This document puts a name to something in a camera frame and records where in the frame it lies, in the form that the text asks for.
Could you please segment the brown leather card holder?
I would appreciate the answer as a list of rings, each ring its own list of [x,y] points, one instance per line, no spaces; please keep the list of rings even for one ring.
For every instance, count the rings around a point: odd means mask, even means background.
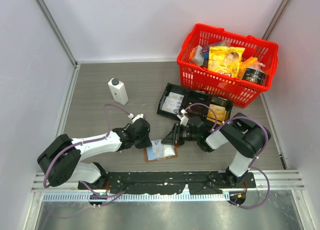
[[[154,162],[175,158],[178,153],[176,146],[163,144],[161,140],[153,140],[151,146],[144,149],[144,155],[147,162]]]

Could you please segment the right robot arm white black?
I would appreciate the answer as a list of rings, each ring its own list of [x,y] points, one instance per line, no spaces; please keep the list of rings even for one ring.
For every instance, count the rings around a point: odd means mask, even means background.
[[[213,130],[199,116],[187,118],[186,123],[175,124],[161,143],[182,146],[186,141],[193,141],[207,153],[230,143],[236,149],[236,154],[225,171],[225,181],[230,187],[236,188],[244,182],[254,159],[258,158],[270,138],[267,128],[238,113]]]

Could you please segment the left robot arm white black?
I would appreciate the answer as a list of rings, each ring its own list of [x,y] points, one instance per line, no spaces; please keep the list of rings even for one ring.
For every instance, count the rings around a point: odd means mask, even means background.
[[[77,181],[102,189],[107,183],[106,171],[99,163],[86,164],[83,160],[131,147],[150,147],[150,128],[147,120],[136,118],[124,128],[114,128],[102,135],[82,139],[67,134],[58,136],[37,159],[44,173],[43,186],[58,187],[67,181]]]

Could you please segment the white cards stack in tray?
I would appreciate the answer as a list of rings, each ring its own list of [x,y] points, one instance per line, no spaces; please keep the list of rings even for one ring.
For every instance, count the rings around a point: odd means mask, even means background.
[[[170,92],[165,98],[161,110],[177,115],[181,107],[184,95]]]

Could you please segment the brown cards stack in tray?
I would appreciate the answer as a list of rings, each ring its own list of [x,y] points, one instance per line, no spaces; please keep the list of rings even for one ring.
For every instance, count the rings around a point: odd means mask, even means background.
[[[194,117],[194,116],[202,117],[205,114],[207,109],[208,109],[207,105],[198,103],[196,105],[192,104],[191,107],[188,107],[185,110],[187,111],[190,117]]]

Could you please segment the yellow cards stack in tray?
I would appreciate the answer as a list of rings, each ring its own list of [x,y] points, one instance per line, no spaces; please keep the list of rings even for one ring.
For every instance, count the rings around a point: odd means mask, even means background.
[[[221,124],[222,121],[224,121],[226,118],[226,114],[227,114],[226,108],[222,106],[214,105],[214,104],[211,104],[209,107],[214,111],[215,114],[213,114],[209,110],[206,119],[213,123],[217,122],[217,124]]]

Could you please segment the black compartment tray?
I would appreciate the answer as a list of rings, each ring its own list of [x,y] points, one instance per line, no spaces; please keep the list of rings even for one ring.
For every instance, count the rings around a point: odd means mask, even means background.
[[[184,109],[189,117],[198,116],[207,126],[217,127],[230,118],[232,108],[231,100],[168,83],[157,114],[178,120],[178,114]]]

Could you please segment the white bottle grey cap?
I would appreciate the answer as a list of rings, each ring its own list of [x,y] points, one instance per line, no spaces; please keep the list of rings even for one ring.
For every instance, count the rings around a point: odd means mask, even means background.
[[[121,105],[126,105],[128,102],[128,95],[124,83],[119,81],[117,78],[112,78],[108,82],[108,86],[114,101]]]

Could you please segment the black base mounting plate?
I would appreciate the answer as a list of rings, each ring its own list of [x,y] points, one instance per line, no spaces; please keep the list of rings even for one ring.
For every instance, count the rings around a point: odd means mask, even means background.
[[[249,172],[237,184],[231,184],[224,172],[109,172],[101,180],[88,186],[93,190],[109,190],[111,194],[124,192],[132,195],[181,194],[188,187],[192,195],[217,194],[223,189],[254,189],[256,182]]]

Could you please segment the grey carton box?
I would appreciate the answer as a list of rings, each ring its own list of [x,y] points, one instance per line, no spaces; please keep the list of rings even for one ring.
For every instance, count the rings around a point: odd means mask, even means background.
[[[189,55],[189,61],[197,66],[202,66],[204,63],[202,48],[203,47],[201,45],[197,45],[195,48],[192,49]]]

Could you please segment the red plastic shopping basket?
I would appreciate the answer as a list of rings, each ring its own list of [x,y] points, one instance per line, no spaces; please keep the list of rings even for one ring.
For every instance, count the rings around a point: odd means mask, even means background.
[[[278,45],[254,36],[197,23],[177,57],[181,85],[232,100],[245,108],[271,88],[278,65]],[[261,84],[245,78],[240,66],[256,58],[265,74]]]

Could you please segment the yellow snack bag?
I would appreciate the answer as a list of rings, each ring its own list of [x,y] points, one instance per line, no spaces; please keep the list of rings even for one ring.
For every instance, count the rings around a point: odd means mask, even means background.
[[[231,78],[238,76],[243,47],[212,46],[208,54],[208,71],[219,73]]]

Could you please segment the orange snack packet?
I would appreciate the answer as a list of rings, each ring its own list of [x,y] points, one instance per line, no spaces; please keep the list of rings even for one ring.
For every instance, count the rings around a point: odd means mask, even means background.
[[[256,57],[252,56],[252,57],[246,59],[244,62],[242,62],[239,66],[239,72],[238,72],[237,78],[242,79],[246,68],[253,65],[257,61],[258,61],[258,59]]]

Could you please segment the black round can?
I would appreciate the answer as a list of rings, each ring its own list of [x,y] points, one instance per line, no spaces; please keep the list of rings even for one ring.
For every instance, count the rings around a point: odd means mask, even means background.
[[[244,74],[242,76],[242,80],[258,84],[258,85],[263,85],[267,75],[260,69],[252,68],[252,67],[247,67],[244,71]]]

